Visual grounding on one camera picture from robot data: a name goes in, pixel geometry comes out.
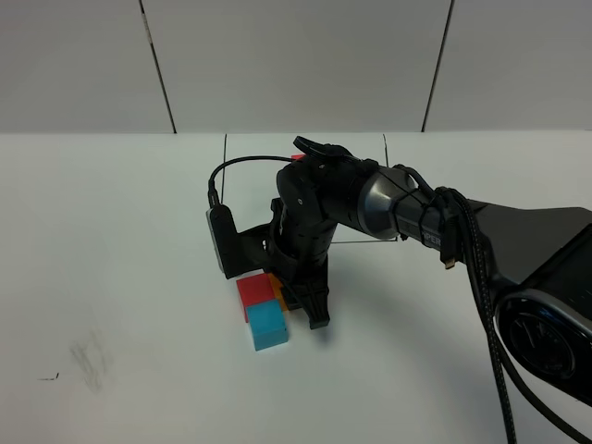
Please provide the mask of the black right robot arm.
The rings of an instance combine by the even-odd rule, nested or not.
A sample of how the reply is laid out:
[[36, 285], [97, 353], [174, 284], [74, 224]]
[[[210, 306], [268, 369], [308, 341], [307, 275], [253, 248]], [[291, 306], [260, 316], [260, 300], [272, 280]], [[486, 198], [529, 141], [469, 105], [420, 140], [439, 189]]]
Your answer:
[[379, 240], [413, 239], [466, 267], [494, 369], [520, 391], [523, 368], [591, 400], [591, 214], [518, 209], [430, 187], [412, 168], [345, 150], [312, 154], [277, 174], [268, 250], [292, 308], [329, 321], [327, 251], [338, 225]]

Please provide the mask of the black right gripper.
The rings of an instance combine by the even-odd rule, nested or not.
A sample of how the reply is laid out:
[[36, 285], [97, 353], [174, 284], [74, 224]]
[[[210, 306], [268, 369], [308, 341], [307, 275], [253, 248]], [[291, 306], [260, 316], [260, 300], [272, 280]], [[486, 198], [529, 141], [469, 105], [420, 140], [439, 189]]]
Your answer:
[[277, 173], [283, 203], [277, 246], [296, 260], [294, 271], [279, 274], [295, 287], [310, 329], [329, 324], [328, 248], [337, 225], [364, 230], [358, 216], [364, 184], [364, 161], [348, 154], [326, 158], [308, 154]]

